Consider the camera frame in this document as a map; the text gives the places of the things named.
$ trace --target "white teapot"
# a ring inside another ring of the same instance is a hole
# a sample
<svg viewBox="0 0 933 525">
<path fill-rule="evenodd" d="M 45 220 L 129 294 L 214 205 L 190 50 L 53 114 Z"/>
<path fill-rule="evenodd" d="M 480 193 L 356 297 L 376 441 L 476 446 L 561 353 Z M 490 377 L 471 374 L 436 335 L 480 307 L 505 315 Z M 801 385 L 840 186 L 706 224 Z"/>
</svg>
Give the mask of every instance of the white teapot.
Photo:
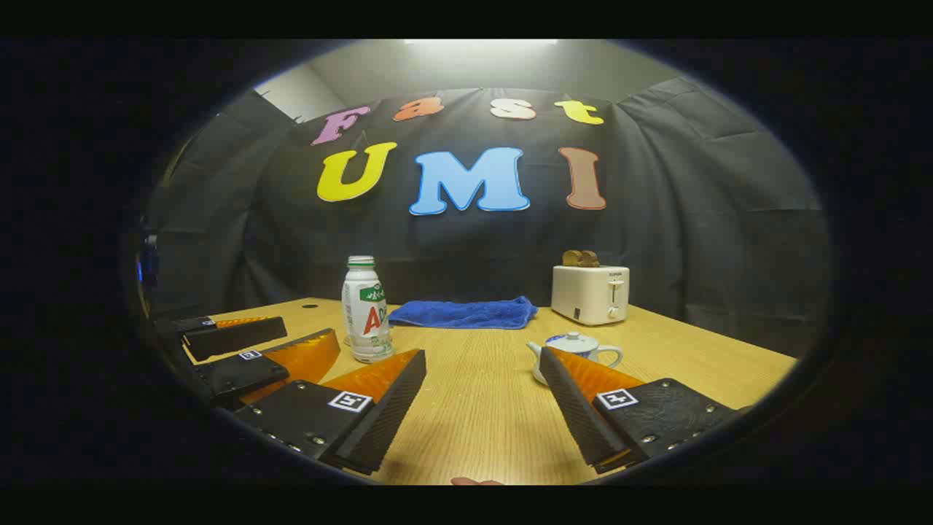
<svg viewBox="0 0 933 525">
<path fill-rule="evenodd" d="M 611 347 L 609 345 L 600 345 L 599 341 L 588 337 L 586 335 L 580 335 L 579 332 L 568 332 L 562 333 L 560 335 L 554 335 L 549 337 L 544 344 L 551 348 L 557 348 L 565 352 L 569 352 L 575 355 L 579 355 L 582 358 L 589 359 L 590 361 L 599 362 L 597 356 L 602 352 L 614 352 L 616 354 L 616 360 L 612 364 L 608 365 L 609 368 L 614 368 L 617 364 L 622 361 L 622 350 L 619 347 Z M 544 376 L 541 375 L 541 346 L 536 345 L 535 343 L 528 343 L 527 346 L 535 353 L 537 359 L 535 360 L 535 369 L 532 371 L 532 374 L 535 376 L 535 379 L 538 380 L 542 385 L 547 385 L 548 381 L 544 379 Z"/>
</svg>

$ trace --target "white toaster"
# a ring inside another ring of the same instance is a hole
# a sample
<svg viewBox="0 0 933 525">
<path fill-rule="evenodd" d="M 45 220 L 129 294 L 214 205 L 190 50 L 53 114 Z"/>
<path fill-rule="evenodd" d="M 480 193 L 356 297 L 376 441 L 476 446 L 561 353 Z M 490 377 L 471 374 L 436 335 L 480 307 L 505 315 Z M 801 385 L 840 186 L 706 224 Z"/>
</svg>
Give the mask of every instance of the white toaster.
<svg viewBox="0 0 933 525">
<path fill-rule="evenodd" d="M 629 269 L 554 266 L 550 309 L 588 326 L 625 320 L 629 313 Z"/>
</svg>

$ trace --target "ceiling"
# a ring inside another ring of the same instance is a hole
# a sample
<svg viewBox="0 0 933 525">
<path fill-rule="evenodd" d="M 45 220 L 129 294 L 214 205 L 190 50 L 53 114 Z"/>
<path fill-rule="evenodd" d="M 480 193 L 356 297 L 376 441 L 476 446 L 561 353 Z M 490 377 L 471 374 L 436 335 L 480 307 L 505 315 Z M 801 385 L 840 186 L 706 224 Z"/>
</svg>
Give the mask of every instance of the ceiling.
<svg viewBox="0 0 933 525">
<path fill-rule="evenodd" d="M 605 40 L 556 44 L 406 44 L 360 40 L 309 61 L 344 106 L 443 89 L 494 87 L 563 92 L 618 101 L 681 75 Z"/>
</svg>

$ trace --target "table surface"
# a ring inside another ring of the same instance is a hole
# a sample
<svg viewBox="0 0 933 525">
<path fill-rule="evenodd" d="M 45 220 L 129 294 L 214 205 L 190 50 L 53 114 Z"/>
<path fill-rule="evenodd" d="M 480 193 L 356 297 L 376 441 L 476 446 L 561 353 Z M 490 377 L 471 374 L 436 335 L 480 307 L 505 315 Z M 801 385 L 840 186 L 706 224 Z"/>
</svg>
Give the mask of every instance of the table surface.
<svg viewBox="0 0 933 525">
<path fill-rule="evenodd" d="M 389 311 L 396 308 L 390 305 Z M 288 336 L 252 349 L 333 328 L 341 355 L 322 382 L 365 366 L 343 344 L 340 301 L 299 299 L 211 319 L 261 316 L 281 316 Z M 598 477 L 580 456 L 550 391 L 532 377 L 535 355 L 525 345 L 572 331 L 620 347 L 623 359 L 616 369 L 629 376 L 646 382 L 672 377 L 731 408 L 758 401 L 796 363 L 783 354 L 631 305 L 625 321 L 598 327 L 577 324 L 549 308 L 539 308 L 522 330 L 395 326 L 391 334 L 396 352 L 423 348 L 427 376 L 382 468 L 367 477 L 394 485 L 450 485 L 457 476 L 566 485 Z M 609 352 L 599 357 L 604 364 L 615 358 Z"/>
</svg>

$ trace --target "blue letter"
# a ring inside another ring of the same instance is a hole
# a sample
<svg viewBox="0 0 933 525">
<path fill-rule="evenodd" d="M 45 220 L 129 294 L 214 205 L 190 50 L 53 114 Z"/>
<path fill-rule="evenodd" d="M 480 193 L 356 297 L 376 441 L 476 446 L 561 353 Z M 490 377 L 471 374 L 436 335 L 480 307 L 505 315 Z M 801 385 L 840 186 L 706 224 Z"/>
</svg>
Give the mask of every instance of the blue letter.
<svg viewBox="0 0 933 525">
<path fill-rule="evenodd" d="M 453 205 L 460 211 L 467 209 L 473 197 L 486 185 L 486 192 L 476 206 L 484 211 L 518 211 L 526 209 L 531 201 L 519 188 L 518 161 L 522 151 L 517 148 L 490 148 L 466 168 L 449 151 L 425 153 L 415 158 L 422 166 L 421 188 L 418 202 L 409 207 L 412 215 L 437 215 L 447 209 L 440 200 L 443 186 Z"/>
</svg>

